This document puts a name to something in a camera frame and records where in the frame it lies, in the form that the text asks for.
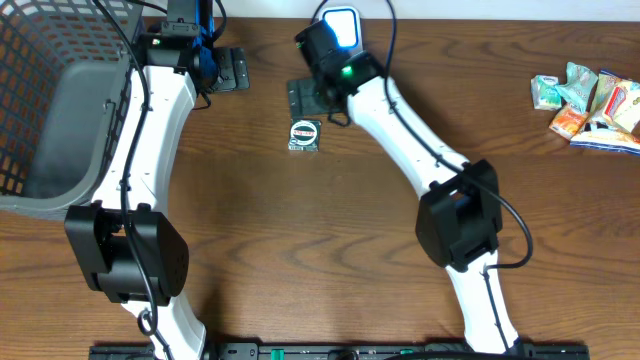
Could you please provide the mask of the round label dark packet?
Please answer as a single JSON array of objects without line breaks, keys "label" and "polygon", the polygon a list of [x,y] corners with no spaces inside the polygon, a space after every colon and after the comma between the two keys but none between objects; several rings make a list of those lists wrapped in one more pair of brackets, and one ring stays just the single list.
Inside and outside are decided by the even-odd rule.
[{"label": "round label dark packet", "polygon": [[311,119],[293,119],[289,130],[288,149],[317,152],[322,122]]}]

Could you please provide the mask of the green tissue pack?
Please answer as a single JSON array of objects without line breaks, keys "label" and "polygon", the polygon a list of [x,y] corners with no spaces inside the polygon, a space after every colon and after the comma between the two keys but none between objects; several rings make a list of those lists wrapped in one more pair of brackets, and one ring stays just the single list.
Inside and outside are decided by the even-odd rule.
[{"label": "green tissue pack", "polygon": [[562,97],[555,89],[559,79],[555,76],[536,75],[531,79],[531,95],[536,110],[554,111],[562,107]]}]

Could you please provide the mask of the orange small packet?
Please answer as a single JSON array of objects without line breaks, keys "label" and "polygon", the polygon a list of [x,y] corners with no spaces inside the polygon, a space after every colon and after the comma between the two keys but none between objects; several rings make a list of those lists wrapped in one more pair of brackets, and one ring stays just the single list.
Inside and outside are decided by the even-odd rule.
[{"label": "orange small packet", "polygon": [[549,124],[549,129],[566,140],[571,140],[582,128],[588,117],[588,112],[582,112],[575,105],[567,103],[553,118]]}]

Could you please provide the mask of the teal snack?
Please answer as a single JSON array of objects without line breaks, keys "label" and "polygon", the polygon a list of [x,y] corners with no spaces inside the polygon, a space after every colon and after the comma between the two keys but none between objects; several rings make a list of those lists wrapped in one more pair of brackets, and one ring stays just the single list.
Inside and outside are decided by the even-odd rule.
[{"label": "teal snack", "polygon": [[588,67],[568,62],[566,66],[566,83],[555,85],[554,88],[579,113],[585,113],[591,91],[597,81],[598,76]]}]

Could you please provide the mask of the yellow snack bag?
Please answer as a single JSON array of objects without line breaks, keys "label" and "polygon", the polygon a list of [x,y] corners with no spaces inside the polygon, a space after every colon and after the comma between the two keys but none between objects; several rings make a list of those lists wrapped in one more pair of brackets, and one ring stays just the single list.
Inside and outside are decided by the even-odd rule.
[{"label": "yellow snack bag", "polygon": [[639,155],[639,83],[602,70],[591,112],[571,138],[572,147]]}]

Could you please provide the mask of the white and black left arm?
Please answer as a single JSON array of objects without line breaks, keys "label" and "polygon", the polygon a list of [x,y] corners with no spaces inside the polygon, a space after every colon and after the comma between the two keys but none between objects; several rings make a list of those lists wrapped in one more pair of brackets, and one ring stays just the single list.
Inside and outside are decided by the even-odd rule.
[{"label": "white and black left arm", "polygon": [[184,292],[186,241],[168,219],[181,133],[196,99],[249,87],[240,47],[143,34],[132,47],[130,103],[112,159],[89,204],[68,208],[64,229],[87,286],[132,314],[150,339],[91,357],[204,359],[207,330]]}]

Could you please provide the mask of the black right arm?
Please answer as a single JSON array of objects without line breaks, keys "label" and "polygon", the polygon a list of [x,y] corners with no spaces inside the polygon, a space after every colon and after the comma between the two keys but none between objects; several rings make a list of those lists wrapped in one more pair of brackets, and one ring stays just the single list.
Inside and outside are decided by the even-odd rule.
[{"label": "black right arm", "polygon": [[325,96],[345,106],[352,121],[386,151],[419,198],[415,232],[428,257],[454,286],[465,339],[482,353],[505,353],[516,333],[501,294],[491,291],[498,262],[499,204],[469,181],[494,182],[485,161],[468,159],[446,145],[411,108],[395,81],[372,55],[351,55],[318,21],[295,37],[298,49]]}]

